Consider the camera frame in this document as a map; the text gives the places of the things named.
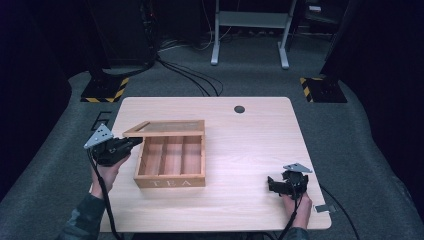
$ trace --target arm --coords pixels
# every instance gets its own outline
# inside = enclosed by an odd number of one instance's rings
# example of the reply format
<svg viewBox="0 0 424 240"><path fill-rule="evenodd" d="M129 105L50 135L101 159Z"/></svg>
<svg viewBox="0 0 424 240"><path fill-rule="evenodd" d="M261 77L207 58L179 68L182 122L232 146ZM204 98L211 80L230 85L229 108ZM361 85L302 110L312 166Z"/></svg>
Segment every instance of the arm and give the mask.
<svg viewBox="0 0 424 240"><path fill-rule="evenodd" d="M286 209L286 215L290 218L294 211L294 200L287 195L281 195ZM311 216L312 200L307 193L304 193L297 209L296 218L293 225L287 232L287 240L309 240L308 228L309 217Z"/></svg>
<svg viewBox="0 0 424 240"><path fill-rule="evenodd" d="M106 189L109 192L116 176L119 172L119 167L129 158L130 155L123 158L111 167L98 166L97 170L102 176ZM103 201L103 193L100 187L98 178L93 169L91 169L93 184L90 194L87 194L82 202L72 211L71 218L66 223L62 232L56 239L60 240L95 240L100 231L100 222L105 210Z"/></svg>

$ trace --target wooden box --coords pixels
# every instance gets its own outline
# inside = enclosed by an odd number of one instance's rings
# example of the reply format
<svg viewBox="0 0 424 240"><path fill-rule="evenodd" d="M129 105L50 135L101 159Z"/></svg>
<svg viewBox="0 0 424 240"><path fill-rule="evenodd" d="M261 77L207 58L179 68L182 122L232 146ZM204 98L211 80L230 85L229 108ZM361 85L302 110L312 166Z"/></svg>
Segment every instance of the wooden box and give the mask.
<svg viewBox="0 0 424 240"><path fill-rule="evenodd" d="M149 121L123 133L143 137L134 180L140 188L205 186L205 121Z"/></svg>

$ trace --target tabletop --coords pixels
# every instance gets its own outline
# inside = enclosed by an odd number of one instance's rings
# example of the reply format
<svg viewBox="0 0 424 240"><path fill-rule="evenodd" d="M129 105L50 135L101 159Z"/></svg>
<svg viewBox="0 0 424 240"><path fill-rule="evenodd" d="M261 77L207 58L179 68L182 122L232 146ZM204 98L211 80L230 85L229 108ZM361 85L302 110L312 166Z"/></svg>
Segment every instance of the tabletop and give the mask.
<svg viewBox="0 0 424 240"><path fill-rule="evenodd" d="M244 109L235 111L236 106ZM311 169L308 194L325 204L292 104L285 97L130 97L122 102L116 137L143 121L205 120L206 186L139 188L132 149L109 193L118 232L273 231L288 219L267 177L282 181L283 166ZM309 229L327 229L327 212L312 211ZM107 214L101 231L109 232Z"/></svg>

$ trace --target person's hand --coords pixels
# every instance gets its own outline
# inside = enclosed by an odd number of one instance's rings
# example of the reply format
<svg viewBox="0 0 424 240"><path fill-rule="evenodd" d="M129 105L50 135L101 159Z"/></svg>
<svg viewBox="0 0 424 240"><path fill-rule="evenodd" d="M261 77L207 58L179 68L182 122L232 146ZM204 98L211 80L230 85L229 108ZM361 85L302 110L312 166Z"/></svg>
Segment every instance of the person's hand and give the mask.
<svg viewBox="0 0 424 240"><path fill-rule="evenodd" d="M286 215L290 218L294 211L295 202L288 195L282 194L281 197L283 198L284 207L286 208ZM293 221L292 227L299 227L306 230L309 223L309 217L311 216L312 200L305 192L303 196L297 200L297 204L299 204L299 208L297 209L297 215Z"/></svg>
<svg viewBox="0 0 424 240"><path fill-rule="evenodd" d="M119 162L117 162L115 165L113 165L111 167L104 167L104 166L101 166L101 165L97 166L97 171L99 171L100 176L102 176L108 192L113 187L113 183L115 182L116 176L119 173L119 168L121 167L121 165L125 161L127 161L127 159L130 157L130 155L131 154L124 157L123 159L121 159ZM94 169L92 167L90 167L90 168L91 168L91 178L93 179L93 185L91 186L91 195L93 195L94 197L103 199L102 188L100 187L99 180L97 178L96 172L94 171Z"/></svg>

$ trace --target sleeve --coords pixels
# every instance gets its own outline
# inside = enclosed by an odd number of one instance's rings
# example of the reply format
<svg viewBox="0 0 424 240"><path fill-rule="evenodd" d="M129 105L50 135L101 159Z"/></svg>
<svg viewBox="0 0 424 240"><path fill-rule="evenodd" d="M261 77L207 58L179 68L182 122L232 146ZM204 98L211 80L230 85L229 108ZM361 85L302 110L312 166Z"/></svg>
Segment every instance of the sleeve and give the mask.
<svg viewBox="0 0 424 240"><path fill-rule="evenodd" d="M303 228L293 227L287 232L286 240L309 240L309 234Z"/></svg>
<svg viewBox="0 0 424 240"><path fill-rule="evenodd" d="M104 211L103 200L87 194L77 208L72 211L71 218L56 239L97 239Z"/></svg>

